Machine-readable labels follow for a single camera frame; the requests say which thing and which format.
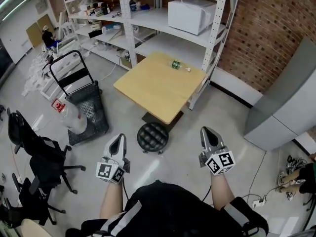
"chair seat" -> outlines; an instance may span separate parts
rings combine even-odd
[[[151,122],[144,124],[137,133],[139,146],[148,152],[158,152],[168,143],[167,129],[160,123]]]

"table leg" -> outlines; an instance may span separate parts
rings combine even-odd
[[[151,115],[150,113],[146,113],[143,117],[142,120],[145,121],[146,123],[150,123],[150,122],[157,122],[162,124],[168,132],[170,132],[172,130],[172,128],[175,126],[175,124],[179,121],[179,119],[182,117],[183,112],[180,111],[177,116],[173,119],[173,121],[170,124],[165,124],[164,122],[162,122],[160,119],[154,117],[153,115]]]

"black shirt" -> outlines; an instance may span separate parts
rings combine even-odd
[[[119,222],[127,213],[135,212],[138,203],[141,203],[141,208],[132,218],[126,217],[129,218],[128,224],[117,233],[115,228],[121,224]],[[265,235],[268,234],[267,221],[242,198],[235,198],[231,205],[249,219],[251,229],[262,228]],[[107,230],[106,233],[98,232],[102,228]],[[240,225],[224,209],[218,211],[182,187],[160,181],[139,188],[120,216],[109,220],[85,221],[81,230],[67,230],[66,237],[87,237],[92,234],[117,237],[244,236]]]
[[[44,41],[46,47],[50,47],[54,44],[54,40],[51,39],[53,34],[49,31],[44,31],[43,35],[41,36],[42,40]]]

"white shelving unit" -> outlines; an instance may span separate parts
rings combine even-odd
[[[162,0],[155,0],[155,8],[153,9],[136,12],[130,11],[130,0],[119,0],[122,17],[114,18],[112,18],[112,15],[116,14],[116,12],[100,17],[82,16],[79,13],[70,14],[69,9],[72,1],[75,0],[65,1],[69,18],[72,20],[94,19],[122,23],[124,26],[124,35],[111,39],[116,33],[116,31],[113,31],[106,35],[97,36],[96,39],[128,50],[132,67],[137,65],[136,54],[148,56],[154,51],[161,51],[180,61],[204,70],[207,73],[207,77],[190,99],[189,108],[192,109],[203,90],[209,84],[210,77],[219,61],[238,0],[230,0],[230,14],[226,22],[222,22],[226,0],[214,0],[216,1],[214,21],[198,36],[169,27],[168,10],[167,8],[162,8]],[[140,27],[139,33],[136,35],[133,32],[133,25]],[[76,34],[88,37],[90,31],[89,26],[85,26],[77,30]],[[150,35],[154,35],[154,37],[135,47],[140,40]],[[83,43],[81,46],[114,63],[119,64],[120,62],[115,50],[99,51],[96,47],[87,43]]]

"green bottle label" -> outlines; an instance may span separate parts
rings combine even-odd
[[[172,68],[174,68],[174,69],[179,69],[180,66],[181,66],[181,64],[180,64],[180,62],[178,62],[178,61],[173,61],[171,66],[172,66]]]

